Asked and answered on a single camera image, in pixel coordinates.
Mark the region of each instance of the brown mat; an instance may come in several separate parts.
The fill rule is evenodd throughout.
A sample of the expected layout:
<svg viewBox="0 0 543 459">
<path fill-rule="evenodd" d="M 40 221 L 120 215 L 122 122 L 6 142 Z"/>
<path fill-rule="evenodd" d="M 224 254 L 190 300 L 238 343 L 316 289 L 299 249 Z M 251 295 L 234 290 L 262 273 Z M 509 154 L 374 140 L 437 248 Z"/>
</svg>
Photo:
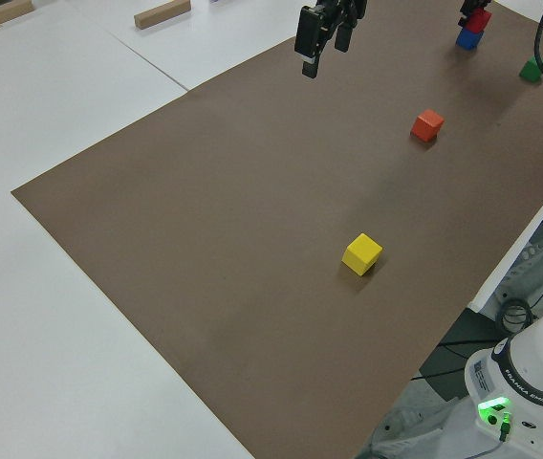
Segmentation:
<svg viewBox="0 0 543 459">
<path fill-rule="evenodd" d="M 459 3 L 371 2 L 317 80 L 289 40 L 14 192 L 257 459 L 357 452 L 543 204 L 535 25 L 464 52 Z"/>
</svg>

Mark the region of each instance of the glowing green indicator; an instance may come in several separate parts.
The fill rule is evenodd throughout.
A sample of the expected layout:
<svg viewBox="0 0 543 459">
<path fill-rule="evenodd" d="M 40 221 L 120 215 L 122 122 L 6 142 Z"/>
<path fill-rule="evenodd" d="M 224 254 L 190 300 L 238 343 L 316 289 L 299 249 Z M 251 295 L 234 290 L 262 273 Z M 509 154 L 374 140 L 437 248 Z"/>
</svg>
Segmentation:
<svg viewBox="0 0 543 459">
<path fill-rule="evenodd" d="M 494 399 L 494 400 L 489 400 L 488 402 L 481 402 L 480 404 L 478 404 L 478 409 L 480 411 L 484 411 L 484 410 L 487 410 L 489 408 L 495 408 L 497 406 L 500 407 L 501 409 L 503 409 L 509 403 L 510 403 L 510 399 L 508 399 L 506 397 L 499 397 L 499 398 Z"/>
</svg>

